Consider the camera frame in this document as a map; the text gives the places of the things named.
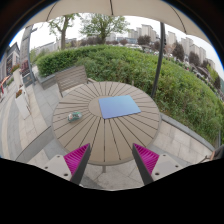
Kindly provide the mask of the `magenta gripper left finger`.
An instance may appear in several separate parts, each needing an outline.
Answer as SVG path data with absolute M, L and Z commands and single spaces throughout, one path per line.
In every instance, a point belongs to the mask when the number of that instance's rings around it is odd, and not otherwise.
M 43 169 L 65 180 L 75 183 L 76 185 L 79 185 L 90 154 L 90 144 L 86 144 L 73 150 L 65 156 L 55 155 L 43 166 Z

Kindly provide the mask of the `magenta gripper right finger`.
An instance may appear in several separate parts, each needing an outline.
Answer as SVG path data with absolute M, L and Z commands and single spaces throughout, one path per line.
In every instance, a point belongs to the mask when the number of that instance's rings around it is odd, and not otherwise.
M 133 144 L 132 154 L 145 185 L 182 169 L 168 154 L 159 155 L 136 143 Z

